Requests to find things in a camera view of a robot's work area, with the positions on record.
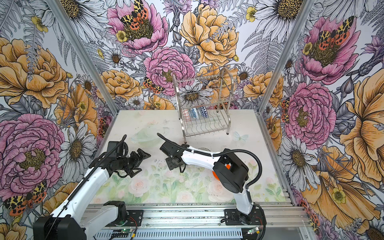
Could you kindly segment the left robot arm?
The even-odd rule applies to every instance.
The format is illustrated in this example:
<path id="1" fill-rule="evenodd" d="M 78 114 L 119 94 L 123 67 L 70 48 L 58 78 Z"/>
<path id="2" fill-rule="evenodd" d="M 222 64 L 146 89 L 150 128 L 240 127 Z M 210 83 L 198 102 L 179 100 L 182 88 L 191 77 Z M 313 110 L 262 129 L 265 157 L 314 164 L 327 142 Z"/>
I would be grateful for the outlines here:
<path id="1" fill-rule="evenodd" d="M 129 152 L 124 140 L 111 141 L 107 151 L 95 158 L 85 176 L 69 196 L 47 217 L 40 217 L 33 225 L 36 240 L 91 240 L 109 224 L 124 225 L 133 222 L 122 201 L 108 201 L 87 220 L 83 215 L 90 202 L 113 175 L 124 171 L 121 178 L 133 178 L 140 164 L 151 155 L 142 149 Z"/>

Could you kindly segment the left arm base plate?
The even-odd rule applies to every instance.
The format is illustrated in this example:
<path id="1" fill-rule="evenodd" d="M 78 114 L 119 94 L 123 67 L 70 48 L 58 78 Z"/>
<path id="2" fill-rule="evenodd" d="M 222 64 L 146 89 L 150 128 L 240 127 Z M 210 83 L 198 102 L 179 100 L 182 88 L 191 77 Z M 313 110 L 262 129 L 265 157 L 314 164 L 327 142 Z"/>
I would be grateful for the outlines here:
<path id="1" fill-rule="evenodd" d="M 107 227 L 139 227 L 142 225 L 143 214 L 143 210 L 127 210 L 126 213 L 119 214 Z"/>

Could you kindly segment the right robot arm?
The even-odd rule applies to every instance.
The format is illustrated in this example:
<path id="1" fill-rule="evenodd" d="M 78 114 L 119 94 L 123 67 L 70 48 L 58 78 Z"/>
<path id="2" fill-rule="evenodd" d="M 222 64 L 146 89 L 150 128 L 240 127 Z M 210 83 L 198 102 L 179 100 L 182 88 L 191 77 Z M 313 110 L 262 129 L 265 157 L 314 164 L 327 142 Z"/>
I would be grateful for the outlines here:
<path id="1" fill-rule="evenodd" d="M 236 201 L 236 215 L 233 221 L 248 225 L 251 223 L 251 212 L 254 207 L 250 192 L 246 189 L 249 179 L 248 167 L 230 150 L 221 153 L 198 150 L 188 145 L 178 145 L 164 142 L 160 150 L 167 156 L 166 162 L 170 170 L 193 165 L 213 171 L 221 185 L 234 194 Z"/>

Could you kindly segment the silver wire dish rack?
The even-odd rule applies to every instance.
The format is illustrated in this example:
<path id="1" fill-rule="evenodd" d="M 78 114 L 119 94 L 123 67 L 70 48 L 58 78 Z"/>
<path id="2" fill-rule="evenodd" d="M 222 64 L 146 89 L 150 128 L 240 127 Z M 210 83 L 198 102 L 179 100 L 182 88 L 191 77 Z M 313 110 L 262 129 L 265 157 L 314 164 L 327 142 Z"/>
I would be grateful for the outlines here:
<path id="1" fill-rule="evenodd" d="M 232 120 L 231 102 L 235 92 L 236 77 L 226 67 L 208 71 L 194 78 L 178 79 L 171 74 L 175 91 L 176 108 L 182 127 L 183 143 L 187 138 L 224 131 L 230 134 Z M 209 117 L 204 119 L 199 107 L 205 106 Z M 186 122 L 182 110 L 196 108 L 199 119 Z"/>

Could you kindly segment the dark blue patterned bowl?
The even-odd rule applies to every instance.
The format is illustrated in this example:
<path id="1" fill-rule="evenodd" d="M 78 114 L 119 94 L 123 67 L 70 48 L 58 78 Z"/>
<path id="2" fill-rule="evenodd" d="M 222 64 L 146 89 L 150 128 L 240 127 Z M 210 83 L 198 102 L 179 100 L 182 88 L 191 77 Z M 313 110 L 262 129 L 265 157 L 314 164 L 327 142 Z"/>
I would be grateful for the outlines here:
<path id="1" fill-rule="evenodd" d="M 186 122 L 191 121 L 191 117 L 190 117 L 189 111 L 187 109 L 182 110 L 182 114 L 183 114 Z"/>

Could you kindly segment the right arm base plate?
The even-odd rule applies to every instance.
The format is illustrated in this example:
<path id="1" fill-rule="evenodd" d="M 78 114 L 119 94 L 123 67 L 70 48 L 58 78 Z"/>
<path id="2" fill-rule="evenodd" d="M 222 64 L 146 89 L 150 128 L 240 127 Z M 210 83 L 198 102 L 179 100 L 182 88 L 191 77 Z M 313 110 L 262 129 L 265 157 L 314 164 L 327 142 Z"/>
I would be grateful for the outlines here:
<path id="1" fill-rule="evenodd" d="M 262 226 L 267 223 L 265 215 L 263 215 L 261 209 L 253 208 L 248 215 L 241 213 L 237 209 L 225 209 L 224 214 L 221 223 L 224 223 L 227 226 Z"/>

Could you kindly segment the blue floral bowl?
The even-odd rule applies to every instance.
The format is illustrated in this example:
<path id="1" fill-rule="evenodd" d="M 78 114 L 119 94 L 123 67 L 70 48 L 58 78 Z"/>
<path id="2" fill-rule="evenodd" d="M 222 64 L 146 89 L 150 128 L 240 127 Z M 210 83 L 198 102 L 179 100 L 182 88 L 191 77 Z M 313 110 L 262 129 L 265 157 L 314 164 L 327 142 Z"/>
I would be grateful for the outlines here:
<path id="1" fill-rule="evenodd" d="M 196 108 L 191 108 L 190 109 L 190 116 L 194 120 L 198 120 L 199 119 L 199 114 L 198 114 Z"/>

